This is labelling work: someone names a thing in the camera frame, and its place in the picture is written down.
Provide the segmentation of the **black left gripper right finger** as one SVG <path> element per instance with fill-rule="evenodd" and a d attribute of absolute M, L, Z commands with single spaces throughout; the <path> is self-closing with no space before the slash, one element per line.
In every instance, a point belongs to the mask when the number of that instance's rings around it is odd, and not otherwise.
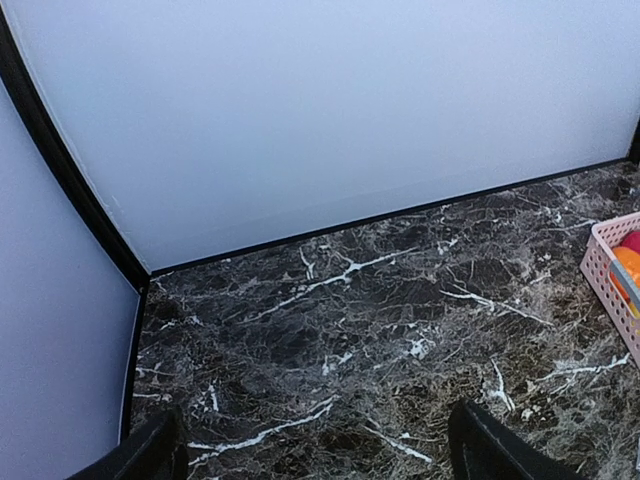
<path fill-rule="evenodd" d="M 578 479 L 575 471 L 536 451 L 476 403 L 457 401 L 448 419 L 456 479 Z"/>

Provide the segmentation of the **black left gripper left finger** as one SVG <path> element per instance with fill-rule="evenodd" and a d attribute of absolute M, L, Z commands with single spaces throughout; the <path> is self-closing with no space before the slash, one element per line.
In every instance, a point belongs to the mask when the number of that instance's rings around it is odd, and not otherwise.
<path fill-rule="evenodd" d="M 182 413 L 172 409 L 151 417 L 115 449 L 70 479 L 186 479 L 188 463 Z"/>

